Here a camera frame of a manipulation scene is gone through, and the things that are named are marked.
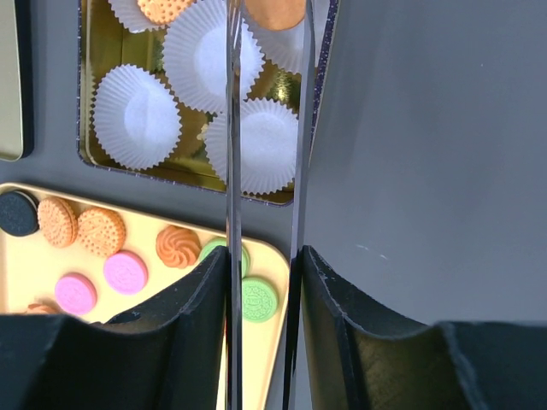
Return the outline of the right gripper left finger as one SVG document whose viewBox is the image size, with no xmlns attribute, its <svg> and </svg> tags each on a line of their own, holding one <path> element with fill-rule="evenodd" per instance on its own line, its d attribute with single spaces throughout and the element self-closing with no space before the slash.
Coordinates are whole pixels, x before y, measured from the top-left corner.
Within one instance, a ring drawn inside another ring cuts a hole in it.
<svg viewBox="0 0 547 410">
<path fill-rule="evenodd" d="M 4 409 L 213 409 L 225 326 L 226 250 L 104 324 L 1 318 Z"/>
</svg>

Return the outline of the orange dotted biscuit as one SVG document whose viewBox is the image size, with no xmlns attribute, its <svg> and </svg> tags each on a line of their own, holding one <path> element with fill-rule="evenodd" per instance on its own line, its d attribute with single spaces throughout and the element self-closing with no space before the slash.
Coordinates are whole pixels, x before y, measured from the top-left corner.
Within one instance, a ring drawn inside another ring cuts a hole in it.
<svg viewBox="0 0 547 410">
<path fill-rule="evenodd" d="M 180 13 L 192 6 L 192 0 L 138 0 L 137 5 L 144 16 L 157 25 L 173 22 Z"/>
<path fill-rule="evenodd" d="M 88 208 L 78 217 L 77 241 L 91 254 L 108 258 L 126 241 L 125 223 L 113 210 Z"/>
<path fill-rule="evenodd" d="M 45 240 L 55 248 L 66 248 L 76 240 L 78 222 L 70 204 L 49 196 L 38 205 L 38 224 Z"/>
</svg>

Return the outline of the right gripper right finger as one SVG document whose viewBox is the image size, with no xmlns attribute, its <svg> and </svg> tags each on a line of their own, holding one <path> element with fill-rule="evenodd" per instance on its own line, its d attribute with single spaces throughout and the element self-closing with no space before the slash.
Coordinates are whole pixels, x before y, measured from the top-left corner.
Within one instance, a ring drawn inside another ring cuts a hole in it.
<svg viewBox="0 0 547 410">
<path fill-rule="evenodd" d="M 359 290 L 309 246 L 301 267 L 314 408 L 545 408 L 545 324 L 424 325 Z"/>
</svg>

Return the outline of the metal serving tongs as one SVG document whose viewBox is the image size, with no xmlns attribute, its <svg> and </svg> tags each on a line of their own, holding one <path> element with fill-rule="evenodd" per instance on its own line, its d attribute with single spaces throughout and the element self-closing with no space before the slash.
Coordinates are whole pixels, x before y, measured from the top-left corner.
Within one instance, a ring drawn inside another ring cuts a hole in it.
<svg viewBox="0 0 547 410">
<path fill-rule="evenodd" d="M 291 222 L 291 264 L 285 319 L 284 409 L 295 407 L 297 344 L 302 293 L 301 253 L 304 211 L 312 145 L 315 99 L 315 17 L 314 4 L 306 1 L 304 21 L 303 71 L 297 134 L 296 176 Z M 241 3 L 226 4 L 226 234 L 230 255 L 230 294 L 227 316 L 227 402 L 229 409 L 243 406 L 243 334 L 241 273 L 241 153 L 240 153 L 240 73 L 243 17 Z"/>
</svg>

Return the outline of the black sandwich cookie top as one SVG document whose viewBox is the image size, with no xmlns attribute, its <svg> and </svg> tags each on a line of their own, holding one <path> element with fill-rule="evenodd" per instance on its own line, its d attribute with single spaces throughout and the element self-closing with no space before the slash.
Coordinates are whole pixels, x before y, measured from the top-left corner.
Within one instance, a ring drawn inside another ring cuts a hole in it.
<svg viewBox="0 0 547 410">
<path fill-rule="evenodd" d="M 1 194 L 1 229 L 14 237 L 38 231 L 38 199 L 23 190 Z"/>
</svg>

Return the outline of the green sandwich cookie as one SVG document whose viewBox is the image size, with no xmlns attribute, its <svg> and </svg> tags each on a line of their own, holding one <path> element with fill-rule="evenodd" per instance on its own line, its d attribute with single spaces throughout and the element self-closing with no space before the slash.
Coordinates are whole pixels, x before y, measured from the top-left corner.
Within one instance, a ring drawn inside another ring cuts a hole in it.
<svg viewBox="0 0 547 410">
<path fill-rule="evenodd" d="M 242 313 L 245 320 L 253 323 L 266 322 L 275 315 L 278 305 L 277 291 L 266 279 L 242 279 Z"/>
<path fill-rule="evenodd" d="M 226 247 L 226 239 L 223 237 L 217 237 L 208 241 L 204 246 L 202 246 L 201 251 L 198 256 L 198 262 L 201 263 L 205 260 L 211 252 L 213 252 L 217 247 Z M 242 246 L 242 256 L 241 256 L 241 271 L 242 277 L 245 278 L 250 269 L 250 255 L 245 246 Z"/>
</svg>

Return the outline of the yellow plastic tray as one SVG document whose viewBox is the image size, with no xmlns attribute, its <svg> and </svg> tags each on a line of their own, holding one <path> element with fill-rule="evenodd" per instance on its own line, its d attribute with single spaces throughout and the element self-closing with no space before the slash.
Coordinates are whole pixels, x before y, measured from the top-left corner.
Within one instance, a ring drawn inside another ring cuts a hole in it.
<svg viewBox="0 0 547 410">
<path fill-rule="evenodd" d="M 25 237 L 3 232 L 2 313 L 49 303 L 84 321 L 106 322 L 190 273 L 198 251 L 209 252 L 212 242 L 226 241 L 221 231 L 29 184 L 3 183 L 1 191 L 20 191 L 38 201 L 62 199 L 76 215 L 89 208 L 108 209 L 122 219 L 126 231 L 114 256 L 94 255 L 80 242 L 56 248 L 40 231 Z M 243 407 L 264 409 L 287 307 L 289 264 L 270 244 L 246 238 L 243 247 L 247 277 L 268 282 L 274 293 L 267 320 L 243 323 Z"/>
</svg>

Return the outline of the square cookie tin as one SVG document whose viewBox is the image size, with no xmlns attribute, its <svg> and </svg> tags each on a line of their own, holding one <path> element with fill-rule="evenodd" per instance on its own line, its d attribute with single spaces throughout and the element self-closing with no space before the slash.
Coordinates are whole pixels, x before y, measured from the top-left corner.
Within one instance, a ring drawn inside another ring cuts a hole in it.
<svg viewBox="0 0 547 410">
<path fill-rule="evenodd" d="M 79 153 L 93 166 L 226 188 L 224 1 L 84 1 L 79 8 Z M 293 198 L 304 26 L 241 14 L 241 191 Z"/>
</svg>

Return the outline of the orange round biscuit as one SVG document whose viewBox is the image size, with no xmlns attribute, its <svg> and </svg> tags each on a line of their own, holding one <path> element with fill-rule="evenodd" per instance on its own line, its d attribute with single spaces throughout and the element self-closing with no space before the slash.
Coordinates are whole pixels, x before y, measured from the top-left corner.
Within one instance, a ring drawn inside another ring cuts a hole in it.
<svg viewBox="0 0 547 410">
<path fill-rule="evenodd" d="M 292 29 L 305 15 L 305 0 L 245 0 L 244 5 L 252 19 L 271 31 Z"/>
</svg>

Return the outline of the gold tin lid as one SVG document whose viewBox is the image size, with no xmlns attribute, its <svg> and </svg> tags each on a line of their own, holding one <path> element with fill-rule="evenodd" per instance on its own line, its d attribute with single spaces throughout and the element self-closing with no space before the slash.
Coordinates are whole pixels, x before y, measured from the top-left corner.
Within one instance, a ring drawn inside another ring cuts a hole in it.
<svg viewBox="0 0 547 410">
<path fill-rule="evenodd" d="M 31 3 L 1 1 L 1 159 L 34 147 Z"/>
</svg>

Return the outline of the front-right white paper cup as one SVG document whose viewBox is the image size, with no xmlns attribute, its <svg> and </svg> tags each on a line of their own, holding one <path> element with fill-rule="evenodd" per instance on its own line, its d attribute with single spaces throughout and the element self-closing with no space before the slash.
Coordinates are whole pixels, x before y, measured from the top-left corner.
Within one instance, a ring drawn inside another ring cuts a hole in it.
<svg viewBox="0 0 547 410">
<path fill-rule="evenodd" d="M 295 177 L 298 118 L 272 99 L 240 106 L 241 191 L 269 194 Z"/>
</svg>

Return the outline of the pink sandwich cookie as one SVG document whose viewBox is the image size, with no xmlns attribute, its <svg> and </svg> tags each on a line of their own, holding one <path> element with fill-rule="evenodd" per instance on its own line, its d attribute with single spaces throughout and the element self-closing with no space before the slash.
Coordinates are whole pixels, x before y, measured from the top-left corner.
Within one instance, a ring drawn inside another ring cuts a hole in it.
<svg viewBox="0 0 547 410">
<path fill-rule="evenodd" d="M 97 291 L 85 275 L 70 272 L 56 282 L 54 294 L 59 307 L 75 315 L 88 314 L 97 305 Z"/>
<path fill-rule="evenodd" d="M 149 273 L 146 264 L 130 251 L 120 251 L 111 255 L 103 264 L 103 276 L 108 285 L 122 295 L 135 295 L 148 283 Z"/>
</svg>

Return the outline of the front-left white paper cup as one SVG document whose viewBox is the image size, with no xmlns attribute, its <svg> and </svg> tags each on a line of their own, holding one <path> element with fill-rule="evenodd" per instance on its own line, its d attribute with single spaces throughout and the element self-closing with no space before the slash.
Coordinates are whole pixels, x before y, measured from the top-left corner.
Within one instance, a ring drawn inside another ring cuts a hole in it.
<svg viewBox="0 0 547 410">
<path fill-rule="evenodd" d="M 111 69 L 99 82 L 92 123 L 106 153 L 135 171 L 166 160 L 182 133 L 169 89 L 151 73 L 129 64 Z"/>
</svg>

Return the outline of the centre white paper cup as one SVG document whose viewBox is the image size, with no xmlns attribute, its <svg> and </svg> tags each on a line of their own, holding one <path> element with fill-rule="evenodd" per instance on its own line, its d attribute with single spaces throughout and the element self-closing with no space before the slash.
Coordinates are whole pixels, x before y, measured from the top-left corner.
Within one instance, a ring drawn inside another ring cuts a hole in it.
<svg viewBox="0 0 547 410">
<path fill-rule="evenodd" d="M 219 113 L 226 109 L 226 3 L 197 1 L 199 26 L 170 26 L 163 66 L 176 97 L 187 107 Z"/>
</svg>

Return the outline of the pink sandwich cookie upper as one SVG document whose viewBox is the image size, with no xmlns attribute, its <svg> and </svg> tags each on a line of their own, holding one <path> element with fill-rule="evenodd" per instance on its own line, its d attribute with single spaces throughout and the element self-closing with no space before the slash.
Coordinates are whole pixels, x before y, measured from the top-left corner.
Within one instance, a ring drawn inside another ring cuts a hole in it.
<svg viewBox="0 0 547 410">
<path fill-rule="evenodd" d="M 103 264 L 103 276 L 108 285 L 122 295 L 135 295 L 148 283 L 149 273 L 146 264 L 130 251 L 120 251 L 111 255 Z"/>
</svg>

